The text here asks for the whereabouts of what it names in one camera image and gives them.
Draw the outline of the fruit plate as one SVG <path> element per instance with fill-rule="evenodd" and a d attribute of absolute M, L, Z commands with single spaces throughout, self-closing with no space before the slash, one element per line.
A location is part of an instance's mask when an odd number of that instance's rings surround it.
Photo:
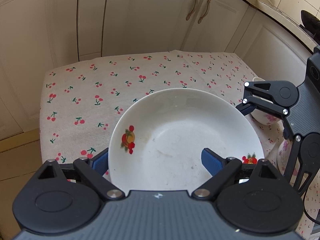
<path fill-rule="evenodd" d="M 264 157 L 249 121 L 225 100 L 172 88 L 134 103 L 119 119 L 108 149 L 111 182 L 131 190 L 194 191 L 210 173 L 202 150 L 221 157 Z"/>

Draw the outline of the pink floral bowl left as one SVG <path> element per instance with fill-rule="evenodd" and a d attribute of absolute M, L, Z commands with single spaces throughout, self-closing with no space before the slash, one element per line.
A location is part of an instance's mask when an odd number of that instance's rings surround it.
<path fill-rule="evenodd" d="M 289 140 L 283 140 L 280 146 L 278 147 L 277 165 L 278 170 L 281 172 L 282 175 L 284 175 L 285 168 L 287 166 L 287 162 L 290 156 L 291 148 L 292 142 Z"/>

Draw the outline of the pink floral bowl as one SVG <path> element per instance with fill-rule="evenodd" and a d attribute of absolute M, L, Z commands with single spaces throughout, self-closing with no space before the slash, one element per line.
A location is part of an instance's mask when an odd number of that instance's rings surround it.
<path fill-rule="evenodd" d="M 251 116 L 260 124 L 267 125 L 267 126 L 273 125 L 279 121 L 279 119 L 276 118 L 275 116 L 262 112 L 258 109 L 255 109 L 251 113 Z"/>
<path fill-rule="evenodd" d="M 282 175 L 284 175 L 285 168 L 287 166 L 287 162 L 290 156 L 291 148 L 292 142 L 289 140 L 283 140 L 280 146 L 278 147 L 277 165 L 278 170 L 281 172 Z"/>

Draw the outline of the pink floral bowl right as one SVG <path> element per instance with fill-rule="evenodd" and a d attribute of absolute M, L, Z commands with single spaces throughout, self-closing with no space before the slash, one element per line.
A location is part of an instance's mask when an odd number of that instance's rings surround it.
<path fill-rule="evenodd" d="M 262 112 L 258 109 L 255 109 L 251 113 L 251 116 L 260 124 L 267 125 L 267 126 L 273 125 L 279 121 L 279 119 L 276 118 L 275 116 Z"/>

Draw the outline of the cherry print tablecloth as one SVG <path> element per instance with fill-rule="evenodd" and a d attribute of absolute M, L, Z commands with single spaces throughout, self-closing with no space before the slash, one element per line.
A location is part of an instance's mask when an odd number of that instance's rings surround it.
<path fill-rule="evenodd" d="M 68 164 L 107 148 L 121 115 L 139 99 L 168 88 L 194 88 L 240 102 L 257 78 L 235 53 L 179 50 L 81 61 L 49 71 L 40 107 L 43 160 Z"/>

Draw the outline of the black wok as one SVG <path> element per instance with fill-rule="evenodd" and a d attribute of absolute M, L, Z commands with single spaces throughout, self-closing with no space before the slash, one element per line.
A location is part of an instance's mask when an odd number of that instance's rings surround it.
<path fill-rule="evenodd" d="M 320 21 L 319 19 L 306 10 L 300 12 L 303 26 L 313 35 L 319 36 Z"/>

